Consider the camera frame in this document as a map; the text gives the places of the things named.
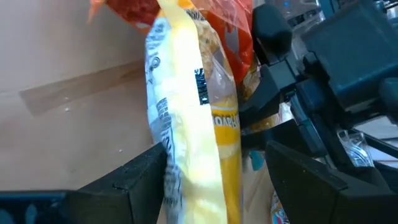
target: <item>clear plastic bag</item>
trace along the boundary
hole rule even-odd
[[[356,167],[374,167],[372,156],[363,133],[348,134],[346,130],[338,133],[340,142]]]
[[[185,0],[178,3],[186,7]],[[143,34],[147,34],[159,13],[156,0],[90,0],[89,21],[102,4]],[[220,37],[236,83],[246,76],[252,60],[252,0],[192,0],[197,11],[211,24]]]
[[[148,119],[168,154],[168,223],[241,223],[234,77],[217,32],[189,1],[159,0],[146,38]]]

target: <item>blue object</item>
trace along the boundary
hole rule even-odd
[[[264,165],[264,158],[262,157],[262,154],[257,151],[251,151],[249,152],[249,156],[253,170],[260,170]]]

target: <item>orange plastic bag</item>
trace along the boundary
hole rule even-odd
[[[156,0],[90,0],[89,21],[106,3],[116,14],[147,34],[159,12]],[[252,0],[192,0],[221,39],[236,84],[242,82],[252,62]]]

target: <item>barcode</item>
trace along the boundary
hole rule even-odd
[[[195,79],[197,81],[199,102],[201,105],[209,103],[209,94],[207,92],[207,83],[205,79],[205,71],[203,68],[195,69]]]
[[[204,21],[205,18],[203,15],[197,10],[186,9],[185,12],[194,20]]]

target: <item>black plastic part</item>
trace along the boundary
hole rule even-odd
[[[165,166],[158,144],[78,191],[1,192],[0,223],[155,224]]]
[[[325,105],[326,96],[315,79],[304,80],[296,84],[296,92],[306,113],[319,111]]]
[[[380,175],[373,167],[362,167],[347,175],[274,141],[267,144],[266,161],[292,223],[396,221],[398,196],[380,183]]]
[[[288,60],[270,67],[263,65],[260,72],[260,84],[250,98],[239,106],[241,128],[278,113],[279,104],[284,100],[281,93],[293,87],[297,73]]]
[[[242,136],[242,149],[264,151],[266,150],[268,141],[283,142],[286,146],[297,152],[312,156],[311,151],[308,150],[307,143],[300,133],[299,127],[297,127],[293,119],[273,128]]]
[[[378,169],[389,188],[398,193],[398,169],[373,161],[374,166]]]
[[[133,223],[127,194],[2,192],[0,223]]]
[[[302,35],[345,111],[365,110],[380,82],[398,74],[398,36],[370,0],[357,1]]]
[[[156,223],[164,196],[166,151],[161,143],[79,191],[97,194],[125,192],[134,224]]]
[[[387,108],[389,119],[394,124],[398,124],[398,78],[383,80],[380,84],[379,94]]]
[[[278,8],[263,4],[253,10],[253,47],[261,64],[270,64],[266,53],[283,57],[292,44],[292,28]]]
[[[338,170],[346,172],[354,169],[354,164],[338,139],[336,129],[328,127],[319,115],[312,117],[313,125]]]

